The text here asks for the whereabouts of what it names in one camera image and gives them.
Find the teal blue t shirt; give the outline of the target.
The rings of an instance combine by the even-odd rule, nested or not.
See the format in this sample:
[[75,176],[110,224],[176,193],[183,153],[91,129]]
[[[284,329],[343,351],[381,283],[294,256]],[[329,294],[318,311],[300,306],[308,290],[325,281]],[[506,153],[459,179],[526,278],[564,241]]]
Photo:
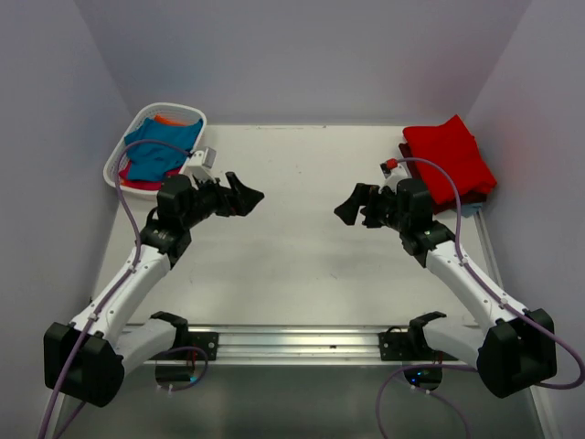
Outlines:
[[128,178],[158,181],[169,170],[180,168],[186,161],[186,155],[174,148],[152,143],[152,140],[190,152],[202,128],[202,119],[188,126],[169,126],[146,118],[139,128],[124,137],[126,145],[144,140],[144,143],[129,149],[126,154],[131,167]]

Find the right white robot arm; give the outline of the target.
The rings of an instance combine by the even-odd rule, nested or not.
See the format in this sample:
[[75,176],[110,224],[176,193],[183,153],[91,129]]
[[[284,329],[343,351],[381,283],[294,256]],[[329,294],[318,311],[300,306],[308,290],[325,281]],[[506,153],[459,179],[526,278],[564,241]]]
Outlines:
[[440,279],[472,315],[474,327],[439,311],[411,319],[408,336],[418,354],[441,351],[466,363],[499,398],[556,375],[555,343],[545,333],[554,329],[550,315],[528,310],[456,250],[454,233],[433,217],[431,194],[422,181],[405,178],[394,188],[358,183],[334,213],[349,226],[362,215],[369,229],[397,231],[405,252]]

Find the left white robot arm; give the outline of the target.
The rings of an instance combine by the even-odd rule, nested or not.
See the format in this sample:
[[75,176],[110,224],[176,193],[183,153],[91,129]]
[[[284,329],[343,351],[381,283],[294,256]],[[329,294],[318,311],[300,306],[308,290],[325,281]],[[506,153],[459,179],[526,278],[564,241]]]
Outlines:
[[124,378],[148,359],[184,353],[207,359],[180,316],[156,312],[131,332],[129,318],[150,291],[175,267],[191,242],[191,229],[212,215],[245,217],[263,200],[235,173],[217,180],[169,177],[140,231],[128,260],[106,288],[69,323],[52,324],[44,335],[48,388],[97,407],[109,404]]

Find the folded light blue t shirt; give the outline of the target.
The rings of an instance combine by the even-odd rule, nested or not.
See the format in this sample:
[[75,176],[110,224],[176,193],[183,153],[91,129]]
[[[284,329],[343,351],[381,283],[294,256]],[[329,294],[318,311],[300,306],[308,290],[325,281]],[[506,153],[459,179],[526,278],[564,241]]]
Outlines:
[[471,203],[461,205],[461,215],[463,218],[471,218],[481,211],[483,203]]

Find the magenta pink t shirt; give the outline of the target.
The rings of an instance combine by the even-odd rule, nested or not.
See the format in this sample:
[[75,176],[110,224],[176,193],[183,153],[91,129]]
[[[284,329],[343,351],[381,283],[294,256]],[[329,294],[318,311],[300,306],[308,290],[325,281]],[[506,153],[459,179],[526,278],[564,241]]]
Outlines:
[[158,181],[147,181],[147,180],[131,180],[128,178],[128,174],[130,172],[131,167],[127,166],[126,168],[124,168],[123,170],[121,170],[118,173],[119,179],[120,179],[120,184],[123,187],[129,187],[129,188],[133,188],[133,189],[139,189],[139,190],[146,190],[146,191],[158,191],[162,184],[163,181],[170,176],[173,175],[177,175],[180,171],[180,168],[175,168],[172,170],[169,170],[168,172],[165,173],[165,175],[163,176],[162,180],[158,180]]

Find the folded red t shirt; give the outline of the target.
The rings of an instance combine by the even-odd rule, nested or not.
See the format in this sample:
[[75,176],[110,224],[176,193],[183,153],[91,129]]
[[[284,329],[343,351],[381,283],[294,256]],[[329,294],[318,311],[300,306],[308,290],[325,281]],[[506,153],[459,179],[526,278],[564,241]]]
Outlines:
[[459,116],[441,125],[406,127],[403,136],[413,156],[436,165],[415,164],[435,203],[453,201],[452,186],[461,196],[471,191],[488,195],[495,188],[496,179]]

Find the orange t shirt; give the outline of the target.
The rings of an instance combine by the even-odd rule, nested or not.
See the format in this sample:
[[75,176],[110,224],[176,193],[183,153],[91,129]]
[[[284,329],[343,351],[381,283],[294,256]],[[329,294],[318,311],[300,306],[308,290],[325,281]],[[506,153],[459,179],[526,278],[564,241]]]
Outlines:
[[187,126],[187,123],[181,123],[181,122],[177,122],[175,120],[169,119],[167,117],[164,117],[160,114],[157,114],[154,117],[154,120],[157,123],[161,123],[161,124],[165,124],[165,125],[169,125],[169,126]]

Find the white plastic laundry basket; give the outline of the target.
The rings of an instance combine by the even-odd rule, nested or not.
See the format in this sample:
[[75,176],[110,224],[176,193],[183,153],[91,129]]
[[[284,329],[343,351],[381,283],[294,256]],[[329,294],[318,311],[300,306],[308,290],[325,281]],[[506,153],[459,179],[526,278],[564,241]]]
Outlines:
[[207,127],[194,107],[156,102],[134,117],[103,169],[105,182],[138,198],[154,198],[166,177],[183,174]]

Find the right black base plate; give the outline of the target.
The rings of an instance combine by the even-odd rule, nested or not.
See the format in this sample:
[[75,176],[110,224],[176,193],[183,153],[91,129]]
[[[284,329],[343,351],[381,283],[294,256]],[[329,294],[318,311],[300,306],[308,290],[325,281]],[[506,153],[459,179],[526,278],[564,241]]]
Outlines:
[[407,327],[391,326],[378,333],[378,351],[382,361],[422,361],[433,354],[415,344]]

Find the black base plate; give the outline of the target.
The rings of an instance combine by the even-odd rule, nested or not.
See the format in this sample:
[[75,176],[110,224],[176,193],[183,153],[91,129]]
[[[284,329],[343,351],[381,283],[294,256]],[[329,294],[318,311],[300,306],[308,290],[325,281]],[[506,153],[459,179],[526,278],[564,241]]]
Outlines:
[[415,344],[407,327],[391,326],[378,333],[378,351],[382,361],[422,361],[433,354]]
[[201,348],[207,353],[209,361],[215,361],[218,354],[219,333],[213,331],[189,331],[186,336],[186,344]]

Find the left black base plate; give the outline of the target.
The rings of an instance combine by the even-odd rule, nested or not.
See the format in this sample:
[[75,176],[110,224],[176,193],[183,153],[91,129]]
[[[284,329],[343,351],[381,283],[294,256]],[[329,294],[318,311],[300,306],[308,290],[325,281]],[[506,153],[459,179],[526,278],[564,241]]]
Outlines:
[[186,344],[201,348],[207,353],[209,361],[215,361],[218,354],[219,333],[213,331],[189,331],[186,336]]

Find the aluminium mounting rail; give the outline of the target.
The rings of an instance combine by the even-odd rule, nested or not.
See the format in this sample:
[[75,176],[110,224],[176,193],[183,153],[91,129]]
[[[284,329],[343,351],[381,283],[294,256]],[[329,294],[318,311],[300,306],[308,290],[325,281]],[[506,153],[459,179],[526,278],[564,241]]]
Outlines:
[[[223,366],[378,366],[420,363],[423,361],[460,361],[475,365],[477,348],[483,341],[478,327],[435,320],[428,326],[428,346],[432,359],[422,361],[382,361],[378,351],[378,333],[391,326],[196,326],[172,335],[173,348],[192,348],[186,344],[189,331],[219,333],[217,359]],[[147,356],[163,363],[174,361],[201,364],[207,353],[195,347],[195,353],[166,353],[167,346]]]

